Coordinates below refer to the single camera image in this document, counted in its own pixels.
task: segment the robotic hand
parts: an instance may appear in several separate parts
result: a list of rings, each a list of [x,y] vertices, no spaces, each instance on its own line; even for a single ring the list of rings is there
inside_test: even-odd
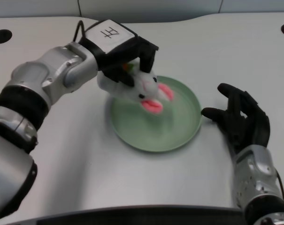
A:
[[[218,90],[228,98],[227,110],[205,108],[201,114],[216,122],[228,139],[235,165],[237,205],[249,225],[284,225],[284,189],[266,148],[268,116],[246,91],[224,83]]]
[[[82,38],[76,43],[80,28]],[[37,130],[51,106],[98,71],[115,82],[134,86],[122,64],[139,57],[140,70],[149,73],[157,50],[157,46],[111,20],[87,30],[80,21],[73,42],[13,71],[0,94],[0,218],[19,208],[34,183],[38,170],[29,153],[38,144]]]

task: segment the black cable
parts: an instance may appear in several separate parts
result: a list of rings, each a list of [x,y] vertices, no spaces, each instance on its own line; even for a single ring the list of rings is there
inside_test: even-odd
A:
[[[77,34],[78,34],[78,31],[79,31],[79,28],[81,27],[81,34],[82,34],[82,37],[85,38],[85,32],[84,32],[84,22],[82,20],[80,20],[77,24],[77,27],[76,27],[76,31],[75,31],[75,35],[74,35],[74,38],[73,38],[73,41],[76,41],[76,38],[77,38]]]
[[[278,178],[279,186],[281,187],[281,192],[282,192],[282,196],[283,196],[283,200],[284,200],[284,187],[283,187],[282,179],[281,179],[278,171],[276,169],[275,169],[275,171],[276,171],[276,175],[277,175],[277,178]]]

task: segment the green bowl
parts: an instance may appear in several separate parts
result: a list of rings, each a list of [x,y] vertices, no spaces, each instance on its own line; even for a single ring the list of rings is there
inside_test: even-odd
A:
[[[110,108],[117,135],[129,145],[151,152],[169,151],[186,144],[201,125],[201,106],[193,91],[169,77],[158,76],[158,82],[174,92],[172,102],[162,102],[161,114],[150,114],[139,103],[117,98]]]

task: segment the white plush rabbit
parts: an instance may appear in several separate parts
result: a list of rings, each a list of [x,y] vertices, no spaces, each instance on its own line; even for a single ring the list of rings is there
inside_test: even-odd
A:
[[[150,73],[140,71],[137,62],[124,64],[123,68],[133,77],[134,87],[129,87],[122,82],[114,82],[103,73],[98,73],[99,87],[114,97],[140,102],[150,113],[161,113],[163,107],[158,99],[171,101],[173,91],[167,85],[157,83],[156,75],[152,71]]]

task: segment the white table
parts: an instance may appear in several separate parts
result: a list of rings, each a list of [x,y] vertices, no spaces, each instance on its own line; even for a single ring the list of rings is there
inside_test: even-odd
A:
[[[77,17],[0,19],[0,91],[19,64],[72,40]],[[83,19],[86,27],[95,21]],[[203,107],[225,108],[220,83],[247,90],[271,123],[274,164],[284,182],[284,13],[218,14],[174,23],[126,24],[160,47],[154,71],[188,85]],[[0,225],[57,213],[143,204],[233,207],[232,164],[223,136],[204,119],[196,137],[165,154],[121,142],[95,80],[63,96],[38,132],[38,177]]]

